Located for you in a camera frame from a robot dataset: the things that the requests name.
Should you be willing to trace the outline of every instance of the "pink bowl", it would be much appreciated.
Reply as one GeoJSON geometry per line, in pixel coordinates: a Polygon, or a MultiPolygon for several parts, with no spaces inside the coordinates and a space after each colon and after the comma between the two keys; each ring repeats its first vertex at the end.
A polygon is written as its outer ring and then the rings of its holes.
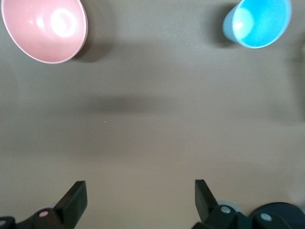
{"type": "Polygon", "coordinates": [[[65,62],[86,41],[88,22],[80,0],[2,0],[1,11],[13,41],[37,61],[65,62]]]}

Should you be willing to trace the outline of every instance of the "gray tabletop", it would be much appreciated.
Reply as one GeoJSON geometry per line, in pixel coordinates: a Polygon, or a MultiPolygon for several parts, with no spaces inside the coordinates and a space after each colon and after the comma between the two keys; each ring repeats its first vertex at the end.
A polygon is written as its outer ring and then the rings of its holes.
{"type": "Polygon", "coordinates": [[[283,36],[222,34],[224,0],[83,0],[89,36],[62,64],[0,23],[0,215],[26,219],[86,180],[82,228],[188,229],[194,180],[244,213],[305,203],[305,3],[283,36]]]}

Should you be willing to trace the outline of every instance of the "plastic cup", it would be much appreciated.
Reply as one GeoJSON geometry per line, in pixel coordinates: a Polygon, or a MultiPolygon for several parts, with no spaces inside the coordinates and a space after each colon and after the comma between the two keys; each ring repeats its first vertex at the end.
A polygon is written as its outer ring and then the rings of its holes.
{"type": "Polygon", "coordinates": [[[284,33],[291,12],[290,0],[242,0],[225,17],[224,35],[247,48],[265,47],[284,33]]]}

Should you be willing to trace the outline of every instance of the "blue cup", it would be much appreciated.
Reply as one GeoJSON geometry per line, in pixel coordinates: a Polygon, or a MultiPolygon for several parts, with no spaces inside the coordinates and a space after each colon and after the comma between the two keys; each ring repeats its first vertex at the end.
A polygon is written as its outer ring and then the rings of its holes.
{"type": "Polygon", "coordinates": [[[225,36],[247,48],[275,42],[291,19],[290,0],[242,0],[225,17],[225,36]]]}

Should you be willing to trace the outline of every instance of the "silver screw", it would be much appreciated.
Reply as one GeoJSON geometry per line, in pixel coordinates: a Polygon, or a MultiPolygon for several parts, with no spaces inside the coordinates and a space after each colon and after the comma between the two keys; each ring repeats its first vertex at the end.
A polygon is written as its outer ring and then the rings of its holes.
{"type": "Polygon", "coordinates": [[[231,209],[229,209],[227,206],[222,206],[221,211],[225,214],[230,214],[231,213],[231,209]]]}
{"type": "Polygon", "coordinates": [[[41,213],[39,213],[39,217],[45,217],[48,215],[48,211],[42,211],[41,213]]]}
{"type": "Polygon", "coordinates": [[[271,221],[272,221],[272,217],[269,216],[269,215],[266,214],[266,213],[262,213],[262,214],[261,214],[261,218],[262,218],[263,220],[265,220],[265,221],[268,221],[268,222],[271,222],[271,221]]]}

